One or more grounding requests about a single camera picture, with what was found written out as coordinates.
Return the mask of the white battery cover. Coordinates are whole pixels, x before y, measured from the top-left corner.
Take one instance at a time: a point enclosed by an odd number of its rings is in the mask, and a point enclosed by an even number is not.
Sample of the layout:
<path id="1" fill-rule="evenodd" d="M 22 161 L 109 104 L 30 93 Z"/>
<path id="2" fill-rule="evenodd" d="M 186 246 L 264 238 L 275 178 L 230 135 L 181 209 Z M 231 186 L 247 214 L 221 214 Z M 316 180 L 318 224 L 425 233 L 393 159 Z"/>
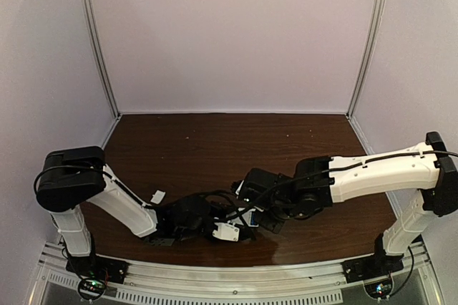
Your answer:
<path id="1" fill-rule="evenodd" d="M 165 197 L 165 192 L 161 190 L 156 190 L 152 195 L 150 202 L 155 205 L 159 205 Z"/>

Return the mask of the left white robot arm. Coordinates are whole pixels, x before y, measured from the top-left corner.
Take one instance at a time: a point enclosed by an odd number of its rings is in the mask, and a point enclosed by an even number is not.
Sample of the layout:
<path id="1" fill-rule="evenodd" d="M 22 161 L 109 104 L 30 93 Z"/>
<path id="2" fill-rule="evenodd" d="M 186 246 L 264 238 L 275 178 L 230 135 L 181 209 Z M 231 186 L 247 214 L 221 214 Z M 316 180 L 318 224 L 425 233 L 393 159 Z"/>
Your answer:
<path id="1" fill-rule="evenodd" d="M 171 246 L 197 237 L 238 242 L 253 239 L 258 227 L 254 209 L 238 207 L 224 190 L 194 193 L 168 204 L 163 203 L 165 192 L 158 190 L 145 202 L 114 174 L 98 146 L 49 153 L 33 189 L 72 258 L 95 253 L 82 203 L 101 208 L 152 246 Z"/>

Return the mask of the white remote control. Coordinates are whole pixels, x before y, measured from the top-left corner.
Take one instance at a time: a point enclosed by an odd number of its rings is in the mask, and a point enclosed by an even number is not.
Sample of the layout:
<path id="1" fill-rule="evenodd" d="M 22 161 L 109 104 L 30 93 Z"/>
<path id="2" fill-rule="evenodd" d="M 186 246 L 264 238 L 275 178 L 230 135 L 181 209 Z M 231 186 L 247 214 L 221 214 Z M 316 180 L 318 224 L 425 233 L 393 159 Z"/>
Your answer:
<path id="1" fill-rule="evenodd" d="M 242 218 L 243 220 L 248 224 L 248 221 L 249 221 L 249 215 L 250 215 L 250 212 L 252 211 L 255 211 L 256 212 L 256 209 L 255 208 L 251 208 L 248 212 L 244 213 L 242 215 Z M 231 221 L 229 221 L 230 224 L 234 225 L 234 226 L 244 226 L 244 223 L 243 221 L 240 219 L 239 216 L 237 216 L 236 218 L 232 219 Z"/>

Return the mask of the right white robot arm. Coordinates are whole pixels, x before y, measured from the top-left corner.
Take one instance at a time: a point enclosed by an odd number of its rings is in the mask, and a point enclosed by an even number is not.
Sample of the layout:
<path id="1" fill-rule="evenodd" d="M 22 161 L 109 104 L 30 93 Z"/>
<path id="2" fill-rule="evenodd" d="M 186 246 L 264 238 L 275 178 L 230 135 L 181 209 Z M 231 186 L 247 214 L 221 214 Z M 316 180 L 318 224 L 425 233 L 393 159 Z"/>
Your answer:
<path id="1" fill-rule="evenodd" d="M 434 218 L 457 211 L 457 168 L 438 132 L 423 142 L 378 155 L 306 158 L 288 177 L 251 169 L 231 190 L 254 208 L 255 223 L 278 233 L 287 220 L 306 220 L 366 195 L 415 190 L 409 206 L 377 239 L 374 253 L 395 259 Z"/>

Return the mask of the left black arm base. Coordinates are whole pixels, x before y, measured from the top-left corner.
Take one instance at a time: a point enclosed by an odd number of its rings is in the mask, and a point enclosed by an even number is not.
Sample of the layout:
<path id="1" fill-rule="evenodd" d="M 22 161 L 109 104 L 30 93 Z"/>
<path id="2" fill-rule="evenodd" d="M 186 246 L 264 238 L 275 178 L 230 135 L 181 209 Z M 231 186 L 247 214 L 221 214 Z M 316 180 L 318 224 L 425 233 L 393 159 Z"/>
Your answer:
<path id="1" fill-rule="evenodd" d="M 128 262 L 97 255 L 67 257 L 66 270 L 74 273 L 79 281 L 77 293 L 84 301 L 100 299 L 109 283 L 123 284 L 128 270 Z"/>

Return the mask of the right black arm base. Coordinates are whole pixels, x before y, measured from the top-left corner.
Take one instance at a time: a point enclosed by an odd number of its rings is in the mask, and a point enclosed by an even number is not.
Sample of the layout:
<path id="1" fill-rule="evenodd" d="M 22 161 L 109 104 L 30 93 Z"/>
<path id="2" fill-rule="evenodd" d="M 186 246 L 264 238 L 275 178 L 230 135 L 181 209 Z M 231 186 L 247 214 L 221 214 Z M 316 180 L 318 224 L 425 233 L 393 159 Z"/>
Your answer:
<path id="1" fill-rule="evenodd" d="M 363 282 L 366 295 L 376 301 L 387 300 L 394 294 L 392 274 L 404 268 L 403 256 L 370 256 L 353 258 L 341 263 L 346 283 Z"/>

